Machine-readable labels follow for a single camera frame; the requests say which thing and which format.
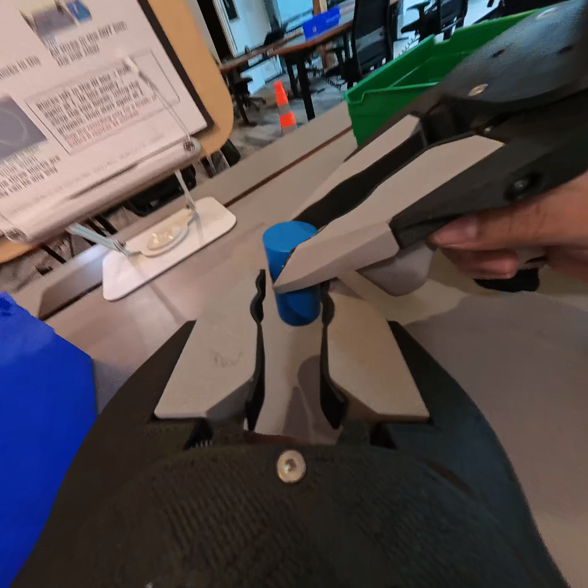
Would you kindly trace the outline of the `wooden backing board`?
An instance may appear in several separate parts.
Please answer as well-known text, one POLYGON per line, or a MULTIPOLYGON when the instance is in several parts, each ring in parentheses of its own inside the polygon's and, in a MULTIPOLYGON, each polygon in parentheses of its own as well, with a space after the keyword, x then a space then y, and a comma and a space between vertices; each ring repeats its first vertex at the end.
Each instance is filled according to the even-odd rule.
POLYGON ((233 128, 232 99, 197 1, 139 1, 189 95, 203 107, 208 127, 196 134, 196 160, 220 151, 233 128))

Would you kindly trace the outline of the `printed instruction sheet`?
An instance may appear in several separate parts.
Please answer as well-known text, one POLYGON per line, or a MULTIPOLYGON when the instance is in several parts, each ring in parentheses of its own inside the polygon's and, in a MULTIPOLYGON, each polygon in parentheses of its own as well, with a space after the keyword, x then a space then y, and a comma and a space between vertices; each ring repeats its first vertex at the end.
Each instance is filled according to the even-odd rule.
POLYGON ((1 219, 182 156, 213 122, 148 1, 1 1, 1 219))

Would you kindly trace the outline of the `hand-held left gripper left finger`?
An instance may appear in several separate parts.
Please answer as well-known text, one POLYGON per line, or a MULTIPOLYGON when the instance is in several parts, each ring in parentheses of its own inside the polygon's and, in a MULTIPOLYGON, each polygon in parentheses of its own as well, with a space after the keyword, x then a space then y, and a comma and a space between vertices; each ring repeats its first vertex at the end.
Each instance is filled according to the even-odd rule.
POLYGON ((265 399, 265 295, 261 269, 201 313, 154 410, 157 419, 241 417, 255 429, 265 399))

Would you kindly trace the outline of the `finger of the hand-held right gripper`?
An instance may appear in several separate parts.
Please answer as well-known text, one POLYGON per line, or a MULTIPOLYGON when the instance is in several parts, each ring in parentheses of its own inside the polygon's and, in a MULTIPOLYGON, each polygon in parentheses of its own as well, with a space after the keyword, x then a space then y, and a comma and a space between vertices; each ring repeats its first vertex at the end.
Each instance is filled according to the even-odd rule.
POLYGON ((490 178, 476 166, 505 145, 478 134, 428 145, 357 208, 315 227, 318 232, 291 251, 273 283, 275 292, 305 289, 380 262, 389 265, 453 220, 502 204, 502 196, 484 203, 474 193, 490 178))
POLYGON ((421 120, 404 116, 354 151, 312 193, 293 220, 324 227, 346 215, 427 146, 421 120))

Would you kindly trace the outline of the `blue plastic bin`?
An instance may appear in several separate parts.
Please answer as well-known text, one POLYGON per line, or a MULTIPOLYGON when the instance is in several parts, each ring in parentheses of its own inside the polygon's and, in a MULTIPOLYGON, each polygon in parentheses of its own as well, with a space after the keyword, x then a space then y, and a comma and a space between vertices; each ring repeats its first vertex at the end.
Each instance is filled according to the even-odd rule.
POLYGON ((1 587, 37 542, 97 414, 90 356, 1 292, 1 587))

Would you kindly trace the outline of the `orange traffic cone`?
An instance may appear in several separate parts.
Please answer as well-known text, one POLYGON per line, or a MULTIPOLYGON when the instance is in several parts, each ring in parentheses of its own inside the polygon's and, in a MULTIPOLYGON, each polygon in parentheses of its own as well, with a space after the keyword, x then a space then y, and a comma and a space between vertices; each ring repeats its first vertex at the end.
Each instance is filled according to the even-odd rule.
POLYGON ((281 131, 283 135, 287 135, 298 129, 298 123, 290 107, 288 96, 282 82, 276 81, 274 83, 274 89, 281 131))

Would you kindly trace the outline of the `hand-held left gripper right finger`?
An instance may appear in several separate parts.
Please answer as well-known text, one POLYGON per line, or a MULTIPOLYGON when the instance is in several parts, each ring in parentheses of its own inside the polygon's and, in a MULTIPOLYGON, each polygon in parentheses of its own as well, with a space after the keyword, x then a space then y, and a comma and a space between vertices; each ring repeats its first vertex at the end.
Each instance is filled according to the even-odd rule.
POLYGON ((423 423, 430 413, 386 320, 358 296, 322 291, 319 399, 334 430, 346 422, 423 423))

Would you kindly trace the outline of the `green plastic bin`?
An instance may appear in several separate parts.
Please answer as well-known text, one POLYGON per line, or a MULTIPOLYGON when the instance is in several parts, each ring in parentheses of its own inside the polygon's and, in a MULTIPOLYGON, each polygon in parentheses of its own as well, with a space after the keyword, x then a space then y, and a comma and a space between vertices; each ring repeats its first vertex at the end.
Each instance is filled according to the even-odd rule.
POLYGON ((437 85, 466 57, 537 11, 460 28, 442 42, 430 36, 362 79, 345 94, 357 146, 364 144, 395 113, 437 85))

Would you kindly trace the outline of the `person's right hand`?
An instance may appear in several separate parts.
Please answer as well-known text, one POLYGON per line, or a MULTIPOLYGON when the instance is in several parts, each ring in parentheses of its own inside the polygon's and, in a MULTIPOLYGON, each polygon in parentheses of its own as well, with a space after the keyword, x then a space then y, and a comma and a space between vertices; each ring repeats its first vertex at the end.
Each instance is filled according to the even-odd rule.
POLYGON ((587 283, 587 172, 525 202, 467 215, 434 232, 429 242, 462 273, 508 279, 522 249, 541 249, 546 266, 587 283))

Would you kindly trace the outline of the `wooden background table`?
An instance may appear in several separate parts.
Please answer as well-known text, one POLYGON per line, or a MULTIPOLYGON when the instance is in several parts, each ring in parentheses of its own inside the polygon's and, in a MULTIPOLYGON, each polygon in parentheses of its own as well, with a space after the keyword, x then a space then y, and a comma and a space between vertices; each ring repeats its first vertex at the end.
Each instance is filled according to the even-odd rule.
POLYGON ((308 122, 315 118, 315 111, 312 102, 308 74, 305 66, 306 59, 316 48, 345 36, 351 30, 352 25, 353 19, 352 15, 350 15, 350 18, 345 20, 341 19, 338 26, 330 28, 320 35, 311 37, 309 39, 306 37, 303 38, 300 35, 268 51, 268 57, 283 57, 288 64, 296 67, 300 86, 299 93, 305 106, 308 122))

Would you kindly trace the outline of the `blue cylinder block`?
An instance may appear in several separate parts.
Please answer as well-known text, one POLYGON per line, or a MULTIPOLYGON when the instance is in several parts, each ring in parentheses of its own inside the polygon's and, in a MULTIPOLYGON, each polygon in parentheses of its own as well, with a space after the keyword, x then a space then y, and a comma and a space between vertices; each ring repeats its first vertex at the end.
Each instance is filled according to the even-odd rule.
MULTIPOLYGON (((263 247, 272 282, 278 278, 291 251, 317 232, 313 225, 297 221, 275 224, 264 232, 263 247)), ((274 295, 278 315, 287 325, 306 326, 314 322, 320 314, 319 285, 287 293, 275 292, 274 295)))

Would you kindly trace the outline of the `black office chair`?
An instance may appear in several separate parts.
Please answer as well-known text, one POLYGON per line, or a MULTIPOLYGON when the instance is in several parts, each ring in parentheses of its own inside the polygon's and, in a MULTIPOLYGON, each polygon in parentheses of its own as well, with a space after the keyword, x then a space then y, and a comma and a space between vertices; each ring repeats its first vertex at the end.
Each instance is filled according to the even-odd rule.
MULTIPOLYGON (((203 158, 197 164, 191 164, 181 170, 183 181, 189 190, 207 178, 213 178, 241 160, 236 145, 228 140, 219 151, 203 158)), ((180 182, 175 175, 169 176, 153 186, 143 190, 124 202, 123 207, 137 217, 147 217, 183 195, 180 182)))
POLYGON ((392 59, 392 1, 356 1, 351 30, 352 53, 347 60, 348 88, 392 59))

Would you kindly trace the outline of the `white document stand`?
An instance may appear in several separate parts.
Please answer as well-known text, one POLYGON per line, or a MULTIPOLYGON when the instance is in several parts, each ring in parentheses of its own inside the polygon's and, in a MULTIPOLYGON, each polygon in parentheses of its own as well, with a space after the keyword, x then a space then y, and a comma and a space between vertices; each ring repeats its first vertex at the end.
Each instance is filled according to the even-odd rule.
POLYGON ((178 136, 163 147, 148 148, 137 161, 116 164, 114 171, 99 174, 86 187, 60 188, 56 195, 10 210, 1 205, 1 233, 22 243, 37 243, 54 232, 68 231, 108 250, 102 258, 102 294, 109 302, 120 300, 154 280, 179 262, 231 231, 234 214, 213 197, 195 201, 182 177, 180 167, 192 158, 202 159, 205 150, 165 98, 160 86, 141 68, 136 57, 117 55, 114 73, 119 79, 144 84, 148 98, 179 128, 178 136), (129 197, 159 174, 173 172, 185 203, 180 210, 144 229, 130 240, 107 237, 82 224, 94 214, 129 197))

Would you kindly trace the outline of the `small blue storage bin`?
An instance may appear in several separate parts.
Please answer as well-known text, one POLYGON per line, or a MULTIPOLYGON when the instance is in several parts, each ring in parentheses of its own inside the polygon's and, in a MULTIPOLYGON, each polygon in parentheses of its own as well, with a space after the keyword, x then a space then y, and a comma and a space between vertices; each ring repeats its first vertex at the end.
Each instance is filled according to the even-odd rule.
POLYGON ((341 10, 339 5, 324 11, 302 23, 304 37, 309 40, 339 25, 341 10))

